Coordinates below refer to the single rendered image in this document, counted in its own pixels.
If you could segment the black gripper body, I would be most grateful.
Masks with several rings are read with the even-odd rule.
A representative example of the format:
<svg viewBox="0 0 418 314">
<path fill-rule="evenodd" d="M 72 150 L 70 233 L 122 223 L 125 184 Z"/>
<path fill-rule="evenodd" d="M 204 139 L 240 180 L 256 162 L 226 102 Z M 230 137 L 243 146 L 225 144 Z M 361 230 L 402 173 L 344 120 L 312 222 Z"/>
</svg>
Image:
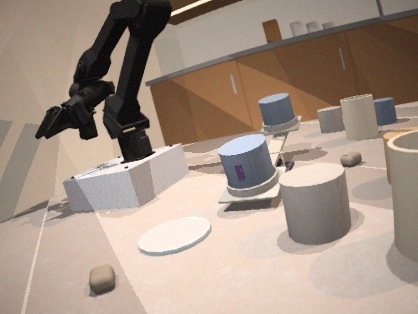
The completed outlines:
<svg viewBox="0 0 418 314">
<path fill-rule="evenodd" d="M 68 111 L 74 117 L 74 120 L 79 124 L 80 128 L 87 126 L 90 123 L 90 112 L 94 111 L 95 103 L 91 94 L 86 90 L 74 94 L 70 99 L 61 104 L 61 107 L 68 108 Z M 56 114 L 60 111 L 60 107 L 52 106 L 47 112 L 50 111 L 55 118 Z"/>
</svg>

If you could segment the tan rounded pebble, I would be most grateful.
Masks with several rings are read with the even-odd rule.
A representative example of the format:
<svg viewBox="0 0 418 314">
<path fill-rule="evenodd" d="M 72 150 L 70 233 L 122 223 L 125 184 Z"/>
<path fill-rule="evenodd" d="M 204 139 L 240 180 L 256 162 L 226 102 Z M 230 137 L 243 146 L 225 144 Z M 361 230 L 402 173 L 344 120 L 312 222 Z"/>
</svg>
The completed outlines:
<svg viewBox="0 0 418 314">
<path fill-rule="evenodd" d="M 362 156 L 359 152 L 351 151 L 342 155 L 340 161 L 343 166 L 351 167 L 360 163 L 362 161 Z"/>
<path fill-rule="evenodd" d="M 115 273 L 110 265 L 102 265 L 91 269 L 89 284 L 94 293 L 112 290 L 115 287 Z"/>
</svg>

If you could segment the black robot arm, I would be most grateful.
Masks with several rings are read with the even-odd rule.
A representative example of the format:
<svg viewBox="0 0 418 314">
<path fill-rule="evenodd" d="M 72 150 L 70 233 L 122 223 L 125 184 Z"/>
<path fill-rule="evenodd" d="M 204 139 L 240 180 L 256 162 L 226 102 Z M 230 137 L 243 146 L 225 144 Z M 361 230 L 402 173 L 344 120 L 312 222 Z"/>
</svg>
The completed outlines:
<svg viewBox="0 0 418 314">
<path fill-rule="evenodd" d="M 152 44 L 165 29 L 171 11 L 169 0 L 112 3 L 93 46 L 83 52 L 74 73 L 74 83 L 68 92 L 70 97 L 84 89 L 91 94 L 95 107 L 105 100 L 102 121 L 110 138 L 119 142 L 124 158 L 120 164 L 156 153 L 145 132 L 150 128 L 149 119 L 140 111 L 137 97 Z M 130 38 L 115 93 L 114 83 L 101 79 L 108 73 L 111 53 L 127 26 Z M 124 133 L 134 127 L 136 129 Z"/>
</svg>

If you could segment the grey cylinder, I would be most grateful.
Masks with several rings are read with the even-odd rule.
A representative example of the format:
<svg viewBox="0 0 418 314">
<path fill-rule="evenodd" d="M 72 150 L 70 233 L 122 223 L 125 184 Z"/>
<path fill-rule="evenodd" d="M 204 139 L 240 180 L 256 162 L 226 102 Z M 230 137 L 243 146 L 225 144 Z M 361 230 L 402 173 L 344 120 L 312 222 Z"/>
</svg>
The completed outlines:
<svg viewBox="0 0 418 314">
<path fill-rule="evenodd" d="M 389 139 L 387 147 L 395 247 L 418 263 L 418 130 Z"/>
<path fill-rule="evenodd" d="M 340 100 L 340 105 L 348 140 L 361 141 L 379 135 L 371 94 L 347 97 Z"/>
<path fill-rule="evenodd" d="M 289 237 L 298 244 L 322 245 L 351 228 L 346 172 L 340 164 L 313 164 L 279 178 Z"/>
<path fill-rule="evenodd" d="M 341 106 L 320 109 L 317 114 L 322 133 L 335 133 L 345 129 Z"/>
<path fill-rule="evenodd" d="M 221 146 L 218 153 L 231 188 L 253 188 L 269 181 L 275 174 L 263 135 L 236 138 Z"/>
<path fill-rule="evenodd" d="M 271 127 L 295 118 L 289 94 L 279 93 L 258 101 L 264 126 Z"/>
</svg>

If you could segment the tan cylinder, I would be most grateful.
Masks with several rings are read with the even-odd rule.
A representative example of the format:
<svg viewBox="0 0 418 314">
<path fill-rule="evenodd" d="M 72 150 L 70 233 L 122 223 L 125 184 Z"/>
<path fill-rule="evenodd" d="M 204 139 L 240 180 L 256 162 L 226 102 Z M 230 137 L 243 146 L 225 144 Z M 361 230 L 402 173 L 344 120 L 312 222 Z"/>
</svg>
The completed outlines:
<svg viewBox="0 0 418 314">
<path fill-rule="evenodd" d="M 387 142 L 389 139 L 394 138 L 395 136 L 399 134 L 404 134 L 409 131 L 415 131 L 418 130 L 418 126 L 416 127 L 410 127 L 410 128 L 401 128 L 394 131 L 389 131 L 388 133 L 383 135 L 384 139 L 384 153 L 385 153 L 385 159 L 386 159 L 386 165 L 387 165 L 387 177 L 388 177 L 388 183 L 391 184 L 391 174 L 390 174 L 390 167 L 389 167 L 389 154 L 388 154 L 388 147 Z"/>
</svg>

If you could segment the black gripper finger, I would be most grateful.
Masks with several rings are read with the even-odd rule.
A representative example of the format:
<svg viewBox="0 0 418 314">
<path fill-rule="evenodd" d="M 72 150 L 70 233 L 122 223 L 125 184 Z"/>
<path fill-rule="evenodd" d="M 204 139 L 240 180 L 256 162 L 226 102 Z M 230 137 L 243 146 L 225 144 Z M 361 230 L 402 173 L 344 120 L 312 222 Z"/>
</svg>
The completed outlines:
<svg viewBox="0 0 418 314">
<path fill-rule="evenodd" d="M 55 118 L 52 116 L 52 114 L 50 113 L 50 111 L 46 112 L 46 116 L 45 118 L 43 118 L 42 120 L 42 124 L 41 126 L 38 128 L 38 131 L 35 135 L 35 137 L 37 139 L 40 139 L 41 137 L 44 136 L 44 134 L 47 132 L 48 127 L 51 125 L 52 121 Z"/>
<path fill-rule="evenodd" d="M 68 111 L 68 108 L 63 107 L 60 108 L 60 111 L 56 114 L 55 119 L 48 127 L 44 137 L 49 139 L 67 128 L 80 129 L 80 126 L 74 120 L 74 117 Z"/>
</svg>

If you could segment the pale grey round dish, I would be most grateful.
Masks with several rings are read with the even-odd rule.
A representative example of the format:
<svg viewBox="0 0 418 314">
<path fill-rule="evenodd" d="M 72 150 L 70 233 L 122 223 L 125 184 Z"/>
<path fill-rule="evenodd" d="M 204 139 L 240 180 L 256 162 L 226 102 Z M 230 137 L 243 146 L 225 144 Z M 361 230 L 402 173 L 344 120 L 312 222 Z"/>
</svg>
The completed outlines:
<svg viewBox="0 0 418 314">
<path fill-rule="evenodd" d="M 193 248 L 210 232 L 210 222 L 205 218 L 183 217 L 149 229 L 138 244 L 141 252 L 148 256 L 172 255 Z"/>
</svg>

